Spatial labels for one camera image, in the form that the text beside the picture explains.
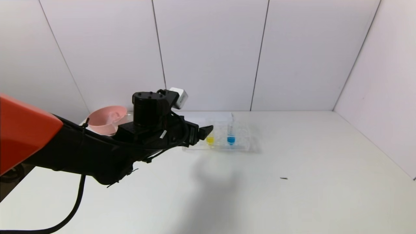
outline white table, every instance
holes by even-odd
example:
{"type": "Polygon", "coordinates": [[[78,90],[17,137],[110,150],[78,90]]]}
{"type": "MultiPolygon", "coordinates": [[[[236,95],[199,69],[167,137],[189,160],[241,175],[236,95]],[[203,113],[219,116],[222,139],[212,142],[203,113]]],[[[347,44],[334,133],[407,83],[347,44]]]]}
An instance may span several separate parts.
{"type": "MultiPolygon", "coordinates": [[[[58,233],[416,233],[416,183],[337,114],[235,117],[251,128],[251,152],[177,148],[136,163],[108,189],[87,177],[78,212],[58,233]]],[[[0,228],[56,225],[78,183],[35,168],[0,203],[0,228]]]]}

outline blue liquid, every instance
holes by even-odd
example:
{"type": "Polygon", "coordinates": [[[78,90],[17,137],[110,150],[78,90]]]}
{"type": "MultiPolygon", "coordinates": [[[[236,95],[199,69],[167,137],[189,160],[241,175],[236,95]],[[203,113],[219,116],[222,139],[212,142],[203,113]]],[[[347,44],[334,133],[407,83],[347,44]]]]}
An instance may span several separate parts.
{"type": "Polygon", "coordinates": [[[229,145],[233,145],[235,143],[235,136],[234,135],[228,135],[227,136],[227,142],[229,145]]]}

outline pink bowl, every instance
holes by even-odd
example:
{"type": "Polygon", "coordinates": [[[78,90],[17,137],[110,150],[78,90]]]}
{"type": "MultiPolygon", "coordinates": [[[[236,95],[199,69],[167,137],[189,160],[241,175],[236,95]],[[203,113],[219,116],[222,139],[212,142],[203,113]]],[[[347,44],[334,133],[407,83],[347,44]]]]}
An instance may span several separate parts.
{"type": "Polygon", "coordinates": [[[122,106],[108,106],[92,112],[88,126],[101,135],[111,135],[117,131],[117,125],[125,123],[123,119],[127,109],[122,106]]]}

